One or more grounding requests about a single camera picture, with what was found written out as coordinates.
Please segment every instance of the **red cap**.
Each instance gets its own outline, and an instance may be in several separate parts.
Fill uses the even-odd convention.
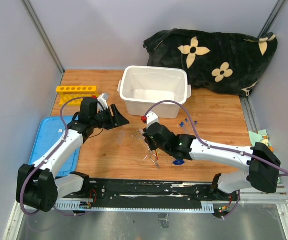
[[[148,122],[148,117],[147,116],[142,116],[141,119],[142,119],[142,122],[145,123],[145,124]]]

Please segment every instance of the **white plastic storage bin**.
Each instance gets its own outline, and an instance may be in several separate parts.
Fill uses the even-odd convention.
[[[130,115],[143,116],[162,100],[183,105],[191,97],[191,85],[185,71],[175,68],[129,66],[119,81],[118,91]],[[174,119],[180,106],[165,102],[153,109],[159,118]]]

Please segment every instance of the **small colorful object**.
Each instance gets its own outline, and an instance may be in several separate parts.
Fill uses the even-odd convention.
[[[176,159],[176,160],[173,162],[173,164],[174,164],[174,165],[177,165],[177,166],[183,165],[184,163],[185,163],[185,161],[184,161],[184,160],[181,160],[181,159]]]
[[[62,106],[67,101],[78,97],[97,98],[97,86],[58,86],[56,92],[60,95],[59,105]],[[80,105],[81,99],[74,100],[68,105]]]

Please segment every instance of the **yellow test tube rack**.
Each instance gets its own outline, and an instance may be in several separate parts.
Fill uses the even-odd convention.
[[[60,95],[60,106],[73,98],[99,96],[97,86],[58,86],[56,92]],[[81,105],[82,100],[74,100],[68,105]]]

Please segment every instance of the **black pillow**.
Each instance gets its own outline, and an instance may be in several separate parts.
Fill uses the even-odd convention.
[[[273,33],[261,38],[236,33],[173,29],[144,41],[147,65],[183,69],[188,84],[247,97],[278,47]]]

